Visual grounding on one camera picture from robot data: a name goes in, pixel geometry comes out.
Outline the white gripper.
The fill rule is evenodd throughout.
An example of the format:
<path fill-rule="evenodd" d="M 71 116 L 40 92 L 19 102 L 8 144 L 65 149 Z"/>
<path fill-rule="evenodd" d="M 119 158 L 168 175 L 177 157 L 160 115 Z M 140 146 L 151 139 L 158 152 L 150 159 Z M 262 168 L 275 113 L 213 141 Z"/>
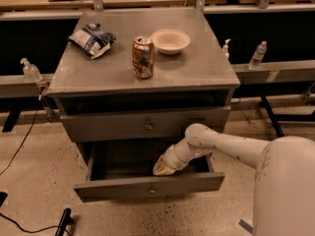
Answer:
<path fill-rule="evenodd" d="M 172 175 L 188 165 L 189 148 L 184 145 L 172 145 L 161 155 L 153 169 L 156 176 Z"/>

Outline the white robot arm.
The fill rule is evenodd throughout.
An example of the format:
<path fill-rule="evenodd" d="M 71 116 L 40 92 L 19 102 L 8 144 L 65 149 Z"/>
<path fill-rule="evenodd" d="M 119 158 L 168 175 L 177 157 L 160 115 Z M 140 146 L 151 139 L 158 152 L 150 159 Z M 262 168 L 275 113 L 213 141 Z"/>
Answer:
<path fill-rule="evenodd" d="M 271 142 L 192 124 L 154 166 L 171 175 L 218 150 L 255 169 L 253 236 L 315 236 L 315 142 L 285 136 Z"/>

